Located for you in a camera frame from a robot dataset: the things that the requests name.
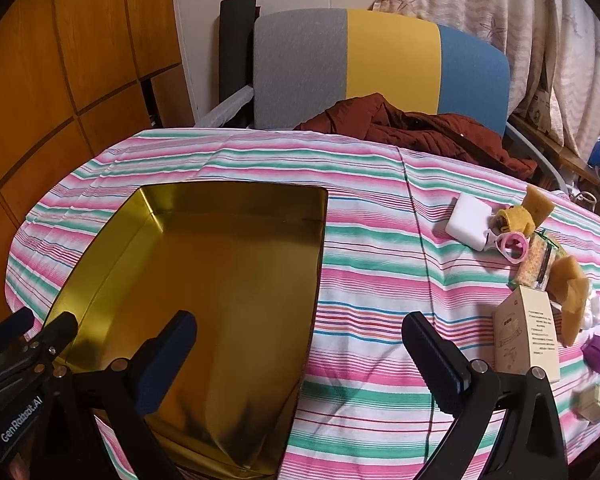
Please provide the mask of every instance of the metal bolt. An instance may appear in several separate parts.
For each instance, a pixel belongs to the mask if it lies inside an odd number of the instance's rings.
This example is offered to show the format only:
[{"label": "metal bolt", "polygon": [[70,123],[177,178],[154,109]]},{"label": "metal bolt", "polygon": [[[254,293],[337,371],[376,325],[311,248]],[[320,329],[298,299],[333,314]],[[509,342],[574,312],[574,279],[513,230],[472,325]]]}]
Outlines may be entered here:
[{"label": "metal bolt", "polygon": [[129,366],[129,363],[126,359],[120,358],[113,361],[110,366],[114,372],[121,372],[122,370],[126,370],[126,367]]},{"label": "metal bolt", "polygon": [[60,378],[66,375],[66,366],[60,365],[54,370],[54,377]]},{"label": "metal bolt", "polygon": [[536,379],[544,379],[546,377],[546,374],[544,373],[544,370],[542,370],[542,368],[538,367],[538,366],[534,366],[533,368],[531,368],[531,373],[533,374],[533,376]]},{"label": "metal bolt", "polygon": [[485,363],[484,361],[482,361],[480,359],[471,361],[471,368],[473,368],[479,374],[483,374],[489,369],[489,367],[487,366],[487,363]]}]

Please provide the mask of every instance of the brown jacket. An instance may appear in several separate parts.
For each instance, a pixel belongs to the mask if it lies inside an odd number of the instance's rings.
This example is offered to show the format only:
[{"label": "brown jacket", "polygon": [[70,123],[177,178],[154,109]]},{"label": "brown jacket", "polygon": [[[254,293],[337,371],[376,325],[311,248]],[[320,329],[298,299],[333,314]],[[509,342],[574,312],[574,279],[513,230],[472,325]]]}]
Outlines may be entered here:
[{"label": "brown jacket", "polygon": [[296,130],[339,134],[448,156],[520,180],[528,179],[538,166],[533,160],[510,156],[502,147],[502,138],[472,118],[459,114],[403,112],[380,94],[339,101],[296,126]]}]

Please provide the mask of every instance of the metal armrest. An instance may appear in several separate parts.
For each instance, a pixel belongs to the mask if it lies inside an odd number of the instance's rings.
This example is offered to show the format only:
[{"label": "metal armrest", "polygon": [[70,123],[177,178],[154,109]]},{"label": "metal armrest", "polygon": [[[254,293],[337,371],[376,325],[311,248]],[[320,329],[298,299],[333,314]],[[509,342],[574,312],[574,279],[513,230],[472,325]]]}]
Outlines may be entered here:
[{"label": "metal armrest", "polygon": [[524,150],[529,155],[531,155],[533,160],[535,160],[538,163],[538,166],[540,167],[542,172],[544,174],[547,174],[550,177],[552,177],[552,179],[554,179],[557,182],[558,188],[563,193],[566,193],[567,196],[569,195],[569,190],[567,189],[567,184],[565,183],[565,181],[562,178],[562,176],[560,175],[560,173],[558,173],[558,170],[556,170],[552,166],[552,164],[546,159],[546,157],[542,153],[540,153],[540,151],[529,141],[529,139],[527,139],[523,134],[521,134],[519,131],[517,131],[508,122],[507,122],[507,126],[505,128],[505,135],[508,135],[509,137],[511,137],[513,139],[514,142],[522,145]]},{"label": "metal armrest", "polygon": [[219,128],[253,99],[253,87],[243,86],[196,122],[197,128]]}]

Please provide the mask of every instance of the patterned curtain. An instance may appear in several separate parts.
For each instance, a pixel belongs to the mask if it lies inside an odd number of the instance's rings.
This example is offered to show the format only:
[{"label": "patterned curtain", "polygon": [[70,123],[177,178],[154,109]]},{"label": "patterned curtain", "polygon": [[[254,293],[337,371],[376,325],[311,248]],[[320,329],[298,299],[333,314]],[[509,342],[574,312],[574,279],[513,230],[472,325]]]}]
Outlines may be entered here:
[{"label": "patterned curtain", "polygon": [[377,0],[384,12],[453,27],[509,59],[509,113],[526,115],[546,63],[550,135],[585,160],[600,134],[600,22],[583,0]]}]

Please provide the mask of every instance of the chair backrest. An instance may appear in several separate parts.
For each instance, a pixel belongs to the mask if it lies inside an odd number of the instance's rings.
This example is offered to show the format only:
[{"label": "chair backrest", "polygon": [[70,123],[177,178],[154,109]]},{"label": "chair backrest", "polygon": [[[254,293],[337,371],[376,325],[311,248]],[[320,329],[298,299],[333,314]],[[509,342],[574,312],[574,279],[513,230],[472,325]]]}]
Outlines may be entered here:
[{"label": "chair backrest", "polygon": [[509,63],[495,47],[409,16],[286,10],[254,26],[254,126],[292,128],[335,102],[381,93],[404,111],[459,113],[504,133]]}]

